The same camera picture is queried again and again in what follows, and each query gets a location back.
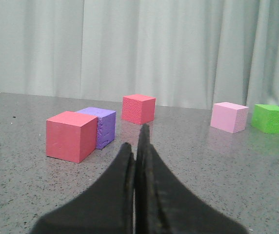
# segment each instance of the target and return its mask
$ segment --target curtain fold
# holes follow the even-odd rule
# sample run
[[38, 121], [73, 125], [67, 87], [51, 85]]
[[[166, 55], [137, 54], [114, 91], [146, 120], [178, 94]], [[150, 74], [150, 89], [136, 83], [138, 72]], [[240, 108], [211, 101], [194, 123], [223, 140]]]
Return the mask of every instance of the curtain fold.
[[279, 105], [279, 1], [0, 0], [0, 92]]

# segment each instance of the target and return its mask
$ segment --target table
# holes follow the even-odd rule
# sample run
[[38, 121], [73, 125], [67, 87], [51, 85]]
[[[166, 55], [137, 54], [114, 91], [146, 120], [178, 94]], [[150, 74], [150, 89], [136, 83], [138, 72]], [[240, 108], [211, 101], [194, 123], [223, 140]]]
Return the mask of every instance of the table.
[[[89, 106], [117, 111], [116, 139], [75, 164], [45, 155], [45, 121]], [[119, 102], [0, 93], [0, 234], [25, 234], [104, 172], [123, 142], [136, 154], [140, 126]], [[211, 111], [156, 107], [149, 123], [161, 158], [194, 194], [250, 233], [279, 234], [279, 135], [210, 127]]]

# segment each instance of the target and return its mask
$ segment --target cube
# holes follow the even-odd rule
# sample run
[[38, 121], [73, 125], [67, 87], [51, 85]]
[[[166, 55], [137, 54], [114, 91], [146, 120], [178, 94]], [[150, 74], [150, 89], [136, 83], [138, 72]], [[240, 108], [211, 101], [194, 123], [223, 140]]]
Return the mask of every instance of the cube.
[[116, 111], [88, 107], [77, 111], [77, 113], [89, 114], [98, 117], [96, 149], [103, 149], [115, 139]]
[[213, 105], [211, 126], [229, 133], [237, 133], [245, 129], [248, 107], [230, 102]]
[[97, 116], [65, 111], [46, 121], [46, 155], [80, 163], [95, 150]]
[[279, 134], [279, 106], [256, 104], [251, 125], [264, 133]]
[[124, 96], [121, 118], [135, 124], [153, 121], [155, 118], [155, 103], [155, 97], [141, 94]]

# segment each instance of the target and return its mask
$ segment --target red cube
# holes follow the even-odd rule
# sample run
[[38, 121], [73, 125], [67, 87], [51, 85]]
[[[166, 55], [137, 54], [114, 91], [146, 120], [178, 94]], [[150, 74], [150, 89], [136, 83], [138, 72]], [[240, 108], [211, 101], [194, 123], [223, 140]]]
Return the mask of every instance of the red cube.
[[135, 124], [153, 121], [155, 118], [155, 102], [155, 97], [141, 94], [124, 96], [121, 118]]
[[80, 163], [95, 150], [97, 116], [65, 111], [46, 121], [46, 155]]

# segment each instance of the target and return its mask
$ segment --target pink cube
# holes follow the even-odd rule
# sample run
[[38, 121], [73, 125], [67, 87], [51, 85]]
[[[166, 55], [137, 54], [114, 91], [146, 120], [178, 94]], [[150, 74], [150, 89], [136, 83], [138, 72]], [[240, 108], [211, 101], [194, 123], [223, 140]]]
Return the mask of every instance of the pink cube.
[[141, 94], [124, 96], [121, 118], [136, 124], [153, 121], [155, 118], [155, 102], [155, 97]]
[[240, 132], [245, 129], [248, 107], [221, 102], [213, 105], [211, 126], [229, 133]]
[[46, 121], [46, 155], [80, 163], [95, 150], [97, 116], [65, 111]]

